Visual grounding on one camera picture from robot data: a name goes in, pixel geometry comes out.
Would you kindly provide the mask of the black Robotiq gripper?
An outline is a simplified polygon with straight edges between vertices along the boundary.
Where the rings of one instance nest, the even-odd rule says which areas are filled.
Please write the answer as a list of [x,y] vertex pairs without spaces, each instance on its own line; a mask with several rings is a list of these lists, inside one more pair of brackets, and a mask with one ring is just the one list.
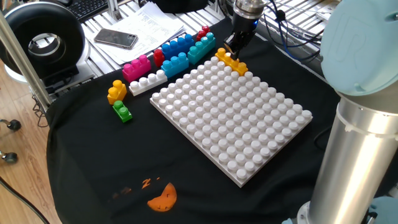
[[253,38],[256,33],[258,20],[258,17],[247,17],[237,12],[233,14],[232,34],[227,36],[223,42],[226,49],[234,53],[234,59],[239,58],[240,51],[242,51]]

